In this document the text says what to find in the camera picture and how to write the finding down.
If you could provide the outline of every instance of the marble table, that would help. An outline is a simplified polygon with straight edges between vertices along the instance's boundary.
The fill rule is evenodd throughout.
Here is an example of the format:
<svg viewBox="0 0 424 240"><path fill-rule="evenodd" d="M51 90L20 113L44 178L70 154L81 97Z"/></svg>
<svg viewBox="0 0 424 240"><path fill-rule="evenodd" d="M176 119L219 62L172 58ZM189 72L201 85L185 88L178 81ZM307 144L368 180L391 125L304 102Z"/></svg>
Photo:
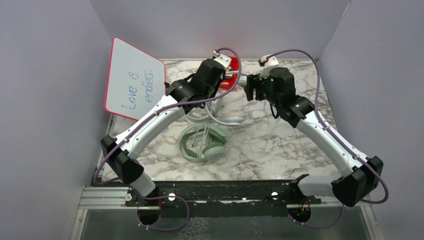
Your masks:
<svg viewBox="0 0 424 240"><path fill-rule="evenodd" d="M171 83L194 73L202 60L168 60L166 81ZM317 76L308 60L281 60L280 66L294 74L297 94L314 100ZM244 73L261 70L256 60L242 61ZM330 104L321 88L319 108L326 120L335 126ZM246 100L243 89L237 86L223 99L220 113L244 112L243 127L222 127L228 133L226 157L213 163L194 163L181 157L177 140L181 132L193 123L186 116L172 123L154 139L137 159L154 181L206 180L275 180L294 179L301 174L333 175L336 167L325 154L303 133L293 129L282 119L274 119L269 103ZM116 136L135 121L114 115L109 135ZM116 177L106 164L102 180Z"/></svg>

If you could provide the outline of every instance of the green headphones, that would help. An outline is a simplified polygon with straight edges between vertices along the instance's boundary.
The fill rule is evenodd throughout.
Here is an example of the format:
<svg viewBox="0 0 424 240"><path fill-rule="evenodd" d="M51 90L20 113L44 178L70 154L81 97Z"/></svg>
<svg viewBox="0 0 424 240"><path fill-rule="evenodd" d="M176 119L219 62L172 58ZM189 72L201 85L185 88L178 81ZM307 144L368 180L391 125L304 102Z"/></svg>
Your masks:
<svg viewBox="0 0 424 240"><path fill-rule="evenodd" d="M191 145L196 143L198 134L203 133L198 153L188 149L187 142L191 136ZM186 128L178 139L178 150L181 155L192 162L215 162L225 156L227 134L218 126L206 123L194 124Z"/></svg>

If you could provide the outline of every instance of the white marble surface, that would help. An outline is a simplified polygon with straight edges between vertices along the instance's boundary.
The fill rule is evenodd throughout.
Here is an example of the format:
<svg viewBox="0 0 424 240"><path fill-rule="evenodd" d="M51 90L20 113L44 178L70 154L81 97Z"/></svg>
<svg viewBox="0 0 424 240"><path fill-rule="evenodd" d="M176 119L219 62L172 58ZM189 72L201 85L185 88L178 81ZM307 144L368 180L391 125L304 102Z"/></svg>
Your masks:
<svg viewBox="0 0 424 240"><path fill-rule="evenodd" d="M171 83L194 73L202 60L165 61L166 81ZM294 74L297 94L314 100L317 79L315 68L307 60L281 60L280 66ZM258 73L255 61L242 61L244 73ZM271 180L293 179L301 174L332 175L337 170L324 153L305 135L282 119L274 119L269 103L246 100L241 87L223 99L218 114L242 111L246 114L243 127L221 126L229 135L226 157L214 163L194 163L182 158L177 149L181 132L191 124L187 117L172 123L154 139L137 159L146 173L156 181L183 180ZM327 121L335 127L324 88L319 107ZM125 131L135 121L113 116L111 136ZM106 164L102 180L116 177Z"/></svg>

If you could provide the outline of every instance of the table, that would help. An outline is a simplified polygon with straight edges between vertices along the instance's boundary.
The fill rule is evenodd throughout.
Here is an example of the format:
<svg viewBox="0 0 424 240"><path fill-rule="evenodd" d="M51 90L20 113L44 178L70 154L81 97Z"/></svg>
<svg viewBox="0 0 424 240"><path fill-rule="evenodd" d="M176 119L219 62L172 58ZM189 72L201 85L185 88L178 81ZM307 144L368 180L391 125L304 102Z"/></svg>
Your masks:
<svg viewBox="0 0 424 240"><path fill-rule="evenodd" d="M164 62L166 82L171 83L196 72L202 60ZM257 60L243 60L241 65L243 73L256 74L261 70ZM294 74L296 93L313 101L317 76L312 62L280 60L280 66ZM320 90L319 108L326 120L336 128L323 87ZM239 86L224 97L223 107L218 114L238 111L246 115L244 126L220 126L227 132L229 141L226 157L217 162L195 163L181 157L177 140L186 127L194 124L186 116L159 134L137 160L154 181L274 180L294 179L301 174L323 176L338 173L309 138L282 119L274 119L268 102L248 102ZM134 123L134 120L114 115L109 135L116 136ZM105 181L115 178L116 174L106 164L101 177Z"/></svg>

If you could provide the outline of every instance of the whiteboard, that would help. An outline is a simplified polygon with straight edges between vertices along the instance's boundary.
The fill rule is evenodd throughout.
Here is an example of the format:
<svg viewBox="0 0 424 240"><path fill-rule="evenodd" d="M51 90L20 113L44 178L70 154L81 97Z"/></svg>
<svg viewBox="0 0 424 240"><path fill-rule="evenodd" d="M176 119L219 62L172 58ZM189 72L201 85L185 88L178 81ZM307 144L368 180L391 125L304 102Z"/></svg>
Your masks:
<svg viewBox="0 0 424 240"><path fill-rule="evenodd" d="M112 40L104 109L139 120L165 94L165 64L135 46Z"/></svg>

